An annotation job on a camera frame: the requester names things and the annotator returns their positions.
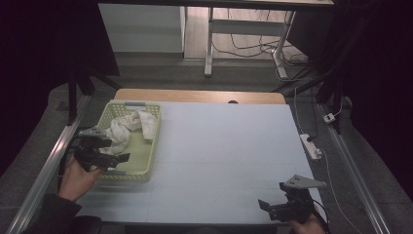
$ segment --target electrical outlet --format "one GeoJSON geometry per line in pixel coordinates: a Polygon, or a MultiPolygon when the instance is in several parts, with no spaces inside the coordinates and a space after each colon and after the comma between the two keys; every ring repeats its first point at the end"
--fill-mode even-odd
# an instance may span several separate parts
{"type": "Polygon", "coordinates": [[[312,141],[308,142],[307,141],[308,137],[309,135],[306,135],[306,134],[300,135],[304,148],[306,149],[307,153],[310,155],[311,160],[318,161],[321,159],[321,150],[317,149],[312,141]]]}
{"type": "Polygon", "coordinates": [[[329,123],[331,123],[335,120],[334,115],[331,114],[331,113],[325,115],[323,118],[324,118],[325,123],[327,123],[327,124],[329,124],[329,123]]]}

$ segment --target yellow basket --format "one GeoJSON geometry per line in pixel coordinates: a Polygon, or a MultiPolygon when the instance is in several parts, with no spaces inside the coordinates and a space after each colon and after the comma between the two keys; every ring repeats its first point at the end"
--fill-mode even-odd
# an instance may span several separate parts
{"type": "Polygon", "coordinates": [[[100,176],[100,179],[140,182],[149,181],[150,179],[162,122],[161,106],[156,103],[145,102],[109,102],[106,104],[97,126],[102,130],[110,128],[110,123],[114,118],[131,114],[134,112],[134,109],[131,108],[134,107],[144,108],[145,111],[158,118],[154,139],[144,139],[141,129],[131,131],[130,143],[121,153],[130,153],[129,161],[120,163],[115,171],[104,173],[100,176]]]}

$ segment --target crumpled towel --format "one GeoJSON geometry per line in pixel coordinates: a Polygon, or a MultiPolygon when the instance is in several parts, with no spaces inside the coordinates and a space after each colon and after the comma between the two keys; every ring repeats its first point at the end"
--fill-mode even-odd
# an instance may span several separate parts
{"type": "Polygon", "coordinates": [[[136,110],[135,112],[119,116],[110,123],[106,135],[112,139],[110,147],[99,148],[100,153],[119,154],[128,146],[131,140],[130,131],[142,129],[143,138],[153,139],[156,132],[157,118],[149,112],[136,110]]]}

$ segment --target sleeve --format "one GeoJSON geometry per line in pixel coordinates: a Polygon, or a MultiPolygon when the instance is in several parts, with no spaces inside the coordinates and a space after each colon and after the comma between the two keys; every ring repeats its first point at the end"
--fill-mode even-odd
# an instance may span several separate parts
{"type": "Polygon", "coordinates": [[[58,197],[56,194],[45,195],[39,218],[23,234],[59,234],[66,233],[76,213],[82,207],[74,202],[58,197]]]}

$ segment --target table surface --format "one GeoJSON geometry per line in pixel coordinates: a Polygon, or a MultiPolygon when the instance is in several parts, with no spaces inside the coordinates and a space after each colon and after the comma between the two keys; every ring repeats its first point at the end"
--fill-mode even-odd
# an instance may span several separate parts
{"type": "MultiPolygon", "coordinates": [[[[279,182],[313,177],[279,94],[120,90],[115,99],[162,106],[152,178],[99,181],[78,201],[79,215],[123,223],[270,224],[257,200],[283,204],[279,182]]],[[[320,202],[318,191],[311,193],[320,202]]]]}

